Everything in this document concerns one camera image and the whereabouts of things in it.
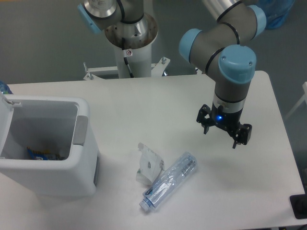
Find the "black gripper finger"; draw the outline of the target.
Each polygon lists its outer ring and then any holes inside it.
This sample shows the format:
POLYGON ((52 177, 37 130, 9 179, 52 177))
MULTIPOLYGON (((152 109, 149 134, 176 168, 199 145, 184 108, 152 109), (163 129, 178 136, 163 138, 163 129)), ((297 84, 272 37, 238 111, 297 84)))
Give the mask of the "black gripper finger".
POLYGON ((251 124, 240 124, 238 129, 236 130, 233 139, 234 143, 232 148, 236 148, 237 145, 247 145, 252 132, 252 125, 251 124))
POLYGON ((204 134, 207 134, 209 131, 209 128, 213 126, 213 119, 211 118, 211 109, 208 105, 204 104, 198 112, 197 115, 197 123, 200 123, 201 126, 204 129, 204 134))

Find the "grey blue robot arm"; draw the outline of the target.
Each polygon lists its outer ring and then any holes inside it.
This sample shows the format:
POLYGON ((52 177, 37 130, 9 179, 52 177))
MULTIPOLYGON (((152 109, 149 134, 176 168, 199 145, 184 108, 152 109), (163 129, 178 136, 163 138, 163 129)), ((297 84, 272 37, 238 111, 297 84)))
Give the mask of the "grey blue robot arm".
MULTIPOLYGON (((264 11, 242 0, 206 0, 204 5, 217 21, 208 32, 190 29, 179 42, 180 55, 215 82, 212 106, 203 105, 197 122, 204 132, 216 126, 226 131, 234 145, 246 145, 252 126, 240 123, 256 55, 245 42, 266 27, 264 11)), ((157 25, 144 12, 141 0, 85 0, 77 7, 80 17, 95 34, 104 32, 117 55, 121 78, 150 77, 151 44, 157 25)))

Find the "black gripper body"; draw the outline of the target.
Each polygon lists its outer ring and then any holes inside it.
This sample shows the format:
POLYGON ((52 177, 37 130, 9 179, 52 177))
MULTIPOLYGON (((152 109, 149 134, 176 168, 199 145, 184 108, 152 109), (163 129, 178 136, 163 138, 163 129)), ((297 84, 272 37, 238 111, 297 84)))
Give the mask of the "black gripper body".
POLYGON ((226 113, 223 106, 216 107, 214 104, 212 108, 208 105, 205 106, 205 111, 209 118, 206 120, 205 124, 205 133, 209 131, 209 127, 216 126, 224 131, 226 131, 229 136, 235 137, 240 127, 240 117, 242 110, 239 110, 235 113, 226 113))

